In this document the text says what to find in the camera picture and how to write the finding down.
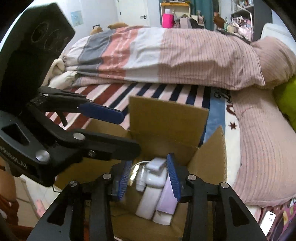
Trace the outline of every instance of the navy blue stripe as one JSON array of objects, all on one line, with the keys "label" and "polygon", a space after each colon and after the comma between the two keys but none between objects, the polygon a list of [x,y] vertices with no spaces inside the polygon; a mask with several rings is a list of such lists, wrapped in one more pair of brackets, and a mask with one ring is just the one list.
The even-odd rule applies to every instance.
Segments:
[{"label": "navy blue stripe", "polygon": [[137,83],[130,84],[129,87],[109,107],[115,108],[136,85]]},{"label": "navy blue stripe", "polygon": [[183,89],[184,85],[177,85],[176,88],[174,89],[172,95],[170,96],[170,101],[177,101],[181,90]]},{"label": "navy blue stripe", "polygon": [[[205,87],[203,99],[202,99],[202,108],[210,109],[210,99],[211,99],[211,87]],[[205,139],[205,130],[206,130],[206,125],[204,128],[204,132],[202,134],[202,137],[200,139],[199,147],[203,144],[203,141]]]},{"label": "navy blue stripe", "polygon": [[[145,84],[136,95],[137,96],[143,96],[146,93],[146,91],[151,87],[151,85],[152,84],[150,84],[150,83]],[[128,114],[128,105],[127,105],[127,107],[124,108],[124,110],[122,111],[122,113],[126,117],[126,115]]]},{"label": "navy blue stripe", "polygon": [[160,86],[158,86],[157,90],[154,92],[154,94],[151,96],[151,98],[159,98],[159,96],[161,95],[161,93],[164,91],[166,87],[166,84],[161,84]]},{"label": "navy blue stripe", "polygon": [[186,104],[194,105],[196,94],[197,94],[198,85],[192,85],[189,95],[186,100]]}]

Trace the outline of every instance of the black wire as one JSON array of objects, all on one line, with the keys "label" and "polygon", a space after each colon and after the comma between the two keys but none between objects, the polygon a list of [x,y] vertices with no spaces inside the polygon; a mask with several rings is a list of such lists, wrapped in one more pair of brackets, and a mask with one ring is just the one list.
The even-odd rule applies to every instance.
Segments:
[{"label": "black wire", "polygon": [[53,190],[54,192],[61,193],[61,192],[59,192],[59,191],[55,191],[55,190],[54,190],[54,185],[52,185],[52,190]]}]

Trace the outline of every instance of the gray stripe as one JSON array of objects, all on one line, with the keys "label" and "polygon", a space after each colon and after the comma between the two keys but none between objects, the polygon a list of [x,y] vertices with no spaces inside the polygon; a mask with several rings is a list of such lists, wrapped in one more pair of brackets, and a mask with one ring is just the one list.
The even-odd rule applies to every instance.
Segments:
[{"label": "gray stripe", "polygon": [[78,57],[78,73],[88,76],[98,76],[98,67],[102,64],[101,56],[111,43],[111,36],[115,31],[108,30],[90,36]]}]

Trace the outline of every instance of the open cardboard box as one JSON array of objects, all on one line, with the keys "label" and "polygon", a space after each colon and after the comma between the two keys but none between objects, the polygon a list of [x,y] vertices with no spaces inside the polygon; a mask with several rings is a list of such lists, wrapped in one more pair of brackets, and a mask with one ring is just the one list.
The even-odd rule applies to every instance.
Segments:
[{"label": "open cardboard box", "polygon": [[[226,181],[226,150],[222,128],[219,127],[205,144],[197,147],[207,121],[207,109],[158,99],[130,97],[129,112],[129,131],[99,120],[92,120],[87,130],[135,139],[142,152],[134,163],[154,157],[165,158],[168,153],[174,152],[181,165],[186,165],[191,174],[205,182],[217,185]],[[64,188],[72,180],[81,183],[93,181],[109,172],[111,166],[118,162],[85,158],[61,173],[55,185]],[[178,204],[171,225],[164,226],[135,215],[142,194],[133,185],[127,188],[124,202],[110,204],[114,235],[132,241],[177,241],[182,237],[187,204]]]}]

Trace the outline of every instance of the white cable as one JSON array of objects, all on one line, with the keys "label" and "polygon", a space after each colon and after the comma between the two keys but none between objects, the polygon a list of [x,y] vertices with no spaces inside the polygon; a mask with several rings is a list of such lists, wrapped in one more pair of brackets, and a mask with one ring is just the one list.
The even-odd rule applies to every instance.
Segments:
[{"label": "white cable", "polygon": [[133,168],[135,168],[137,165],[140,165],[140,164],[142,164],[142,163],[148,163],[148,162],[150,162],[150,161],[140,161],[140,162],[138,162],[137,164],[133,165],[133,166],[131,167],[131,170],[132,170]]}]

